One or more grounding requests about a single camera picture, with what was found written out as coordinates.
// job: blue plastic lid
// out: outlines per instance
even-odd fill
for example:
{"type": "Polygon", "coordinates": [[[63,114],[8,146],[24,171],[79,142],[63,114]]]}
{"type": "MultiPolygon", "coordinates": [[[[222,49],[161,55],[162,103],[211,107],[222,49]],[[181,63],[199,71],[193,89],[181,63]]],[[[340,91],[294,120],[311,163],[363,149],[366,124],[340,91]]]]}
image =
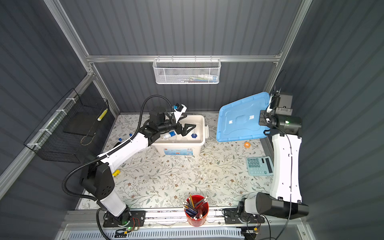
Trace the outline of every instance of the blue plastic lid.
{"type": "Polygon", "coordinates": [[[218,142],[239,141],[266,137],[267,126],[259,125],[260,111],[269,104],[269,94],[258,93],[220,108],[217,121],[218,142]]]}

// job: white mesh basket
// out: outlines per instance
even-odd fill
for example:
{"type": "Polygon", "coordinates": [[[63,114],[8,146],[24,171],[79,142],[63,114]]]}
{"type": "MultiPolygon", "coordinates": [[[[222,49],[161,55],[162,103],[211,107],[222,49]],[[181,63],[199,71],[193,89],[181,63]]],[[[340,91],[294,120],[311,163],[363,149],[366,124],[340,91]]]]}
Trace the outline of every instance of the white mesh basket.
{"type": "Polygon", "coordinates": [[[157,84],[217,84],[221,62],[163,62],[153,61],[157,84]]]}

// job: yellow connector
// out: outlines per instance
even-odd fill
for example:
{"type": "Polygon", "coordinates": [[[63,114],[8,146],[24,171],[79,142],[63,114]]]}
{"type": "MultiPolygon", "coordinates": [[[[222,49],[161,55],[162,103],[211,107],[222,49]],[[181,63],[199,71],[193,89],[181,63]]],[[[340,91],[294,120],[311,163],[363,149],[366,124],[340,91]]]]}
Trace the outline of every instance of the yellow connector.
{"type": "Polygon", "coordinates": [[[97,121],[101,121],[103,119],[103,117],[107,114],[107,112],[108,112],[108,109],[105,109],[104,112],[99,116],[97,121]]]}
{"type": "Polygon", "coordinates": [[[117,175],[119,175],[119,173],[120,173],[120,170],[118,169],[114,173],[112,173],[112,176],[116,177],[117,175]]]}

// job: beige plastic bin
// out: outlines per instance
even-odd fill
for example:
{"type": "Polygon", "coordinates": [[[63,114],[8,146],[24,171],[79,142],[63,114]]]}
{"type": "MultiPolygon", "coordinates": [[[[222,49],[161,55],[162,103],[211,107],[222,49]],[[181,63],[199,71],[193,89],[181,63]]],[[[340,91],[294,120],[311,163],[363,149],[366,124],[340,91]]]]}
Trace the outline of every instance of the beige plastic bin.
{"type": "Polygon", "coordinates": [[[205,139],[209,136],[208,126],[205,126],[204,117],[201,115],[188,115],[180,120],[184,127],[185,123],[196,124],[195,129],[190,131],[185,137],[176,134],[168,139],[162,139],[163,134],[156,140],[154,146],[160,155],[199,155],[205,139]],[[192,138],[192,133],[197,134],[197,138],[192,138]]]}

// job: box handle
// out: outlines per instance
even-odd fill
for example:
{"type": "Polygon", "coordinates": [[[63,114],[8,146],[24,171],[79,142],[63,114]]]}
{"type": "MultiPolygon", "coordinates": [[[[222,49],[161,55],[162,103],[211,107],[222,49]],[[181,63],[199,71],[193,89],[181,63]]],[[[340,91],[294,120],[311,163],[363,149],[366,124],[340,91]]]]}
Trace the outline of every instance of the box handle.
{"type": "Polygon", "coordinates": [[[209,129],[208,129],[208,125],[205,126],[205,138],[208,138],[209,137],[209,129]]]}

